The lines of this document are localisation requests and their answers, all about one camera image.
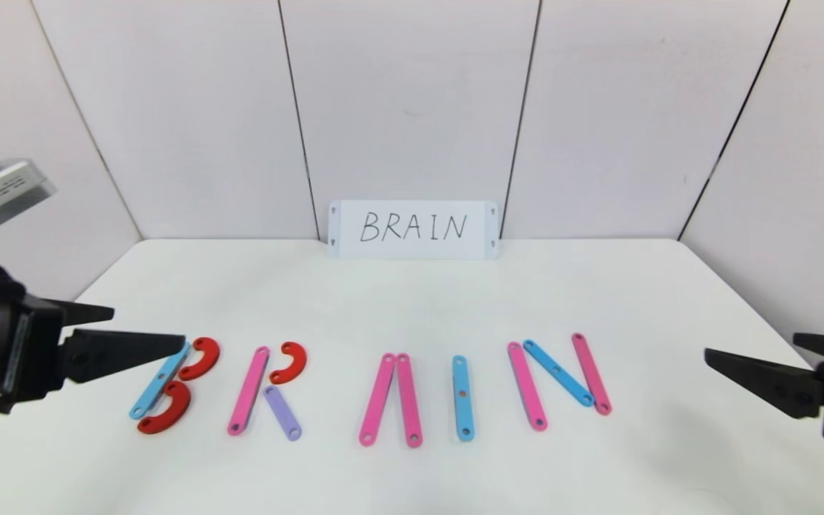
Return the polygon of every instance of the sign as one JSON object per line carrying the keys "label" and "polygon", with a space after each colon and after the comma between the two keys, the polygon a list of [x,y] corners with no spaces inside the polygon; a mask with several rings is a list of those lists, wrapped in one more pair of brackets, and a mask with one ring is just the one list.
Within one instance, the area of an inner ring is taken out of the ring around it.
{"label": "sign", "polygon": [[336,201],[327,241],[333,258],[493,260],[494,202]]}

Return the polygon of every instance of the light blue stick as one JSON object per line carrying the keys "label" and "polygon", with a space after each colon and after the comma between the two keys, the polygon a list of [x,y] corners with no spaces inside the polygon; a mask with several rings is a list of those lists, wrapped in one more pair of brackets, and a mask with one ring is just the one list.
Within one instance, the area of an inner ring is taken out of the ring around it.
{"label": "light blue stick", "polygon": [[584,406],[593,405],[593,395],[589,393],[588,389],[583,387],[575,378],[572,378],[572,375],[568,372],[565,372],[565,369],[556,363],[550,355],[547,355],[546,351],[540,349],[536,342],[524,340],[524,350],[527,354],[532,355],[533,359],[536,359],[536,362],[539,362],[539,365],[546,369],[546,372],[552,374],[552,377],[565,387],[568,393],[572,394],[579,403]]}
{"label": "light blue stick", "polygon": [[190,342],[183,343],[183,348],[180,349],[180,352],[171,355],[170,358],[164,362],[160,371],[157,372],[157,375],[154,376],[154,379],[151,379],[151,382],[148,383],[148,386],[142,392],[141,397],[138,398],[138,401],[135,401],[135,405],[132,407],[132,410],[129,411],[130,418],[137,421],[138,418],[144,417],[144,415],[148,413],[148,410],[154,408],[157,399],[161,397],[164,386],[170,382],[170,379],[173,379],[174,376],[177,375],[180,365],[183,365],[183,362],[186,361],[186,356],[190,354],[190,346]]}
{"label": "light blue stick", "polygon": [[475,438],[475,420],[472,420],[472,392],[466,358],[453,357],[453,406],[457,411],[457,436],[463,442]]}

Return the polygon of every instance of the wall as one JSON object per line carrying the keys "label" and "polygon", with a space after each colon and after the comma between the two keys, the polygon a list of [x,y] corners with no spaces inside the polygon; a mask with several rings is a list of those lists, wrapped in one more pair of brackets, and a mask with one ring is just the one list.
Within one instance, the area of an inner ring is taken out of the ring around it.
{"label": "wall", "polygon": [[824,333],[824,0],[788,7],[682,241],[788,340]]}
{"label": "wall", "polygon": [[546,0],[504,237],[680,235],[785,0]]}
{"label": "wall", "polygon": [[0,265],[33,293],[73,299],[140,239],[25,0],[0,0],[5,157],[31,157],[59,189],[0,226]]}
{"label": "wall", "polygon": [[144,237],[317,237],[275,1],[34,6]]}
{"label": "wall", "polygon": [[537,0],[282,0],[320,231],[339,199],[504,206]]}

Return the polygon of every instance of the red arc piece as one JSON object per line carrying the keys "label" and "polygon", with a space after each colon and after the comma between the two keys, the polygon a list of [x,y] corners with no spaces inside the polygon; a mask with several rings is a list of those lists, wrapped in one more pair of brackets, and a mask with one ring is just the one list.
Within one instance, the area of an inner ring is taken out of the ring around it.
{"label": "red arc piece", "polygon": [[296,342],[282,343],[282,354],[288,354],[294,357],[294,361],[288,368],[282,368],[281,371],[273,371],[269,374],[269,381],[274,385],[283,385],[294,378],[297,378],[304,366],[307,365],[307,351]]}
{"label": "red arc piece", "polygon": [[190,389],[185,383],[180,381],[170,381],[164,387],[164,394],[170,397],[170,407],[164,410],[164,413],[154,417],[144,417],[138,423],[138,430],[145,434],[157,434],[160,431],[167,430],[170,426],[177,423],[183,413],[186,413],[187,408],[190,407],[192,395]]}
{"label": "red arc piece", "polygon": [[180,369],[180,379],[183,381],[193,381],[193,379],[202,377],[203,374],[212,370],[215,363],[218,363],[219,356],[222,355],[218,342],[204,336],[196,338],[196,341],[192,343],[192,348],[202,351],[202,359]]}

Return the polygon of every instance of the pink bar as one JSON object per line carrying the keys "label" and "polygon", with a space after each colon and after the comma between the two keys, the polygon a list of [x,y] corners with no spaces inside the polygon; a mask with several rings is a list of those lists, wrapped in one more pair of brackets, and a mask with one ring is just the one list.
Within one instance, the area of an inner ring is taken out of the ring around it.
{"label": "pink bar", "polygon": [[599,377],[599,371],[596,369],[596,362],[593,361],[593,355],[589,352],[589,345],[587,339],[581,333],[572,335],[572,343],[574,343],[574,352],[578,353],[578,361],[581,362],[581,368],[584,371],[584,378],[587,380],[587,388],[593,394],[596,400],[596,411],[601,415],[608,415],[612,413],[612,404],[609,403],[609,396],[606,395],[606,388],[602,385],[602,378]]}
{"label": "pink bar", "polygon": [[406,425],[406,443],[421,446],[421,422],[418,420],[418,401],[415,399],[415,381],[412,381],[412,361],[408,354],[396,355],[396,374],[399,375],[399,401],[403,406],[403,424]]}
{"label": "pink bar", "polygon": [[265,364],[268,361],[269,348],[267,346],[261,346],[252,355],[250,368],[246,371],[241,393],[237,397],[235,412],[231,415],[231,423],[228,424],[228,434],[231,434],[231,436],[238,436],[246,429],[246,423],[250,420],[252,405],[256,402],[256,394],[259,392],[259,384],[263,381]]}
{"label": "pink bar", "polygon": [[526,418],[533,429],[545,431],[549,427],[546,420],[546,413],[543,411],[542,402],[536,392],[536,384],[533,382],[533,375],[529,372],[526,364],[524,349],[520,343],[510,342],[507,345],[507,355],[511,356],[511,365],[514,367],[514,378],[517,380],[517,388],[520,388],[520,398],[524,402]]}
{"label": "pink bar", "polygon": [[380,418],[383,417],[383,407],[386,406],[386,395],[390,392],[390,383],[393,381],[393,360],[396,357],[390,353],[380,359],[380,368],[377,379],[373,381],[371,399],[367,402],[367,411],[364,421],[360,425],[358,441],[362,446],[370,447],[377,441],[377,430],[380,429]]}

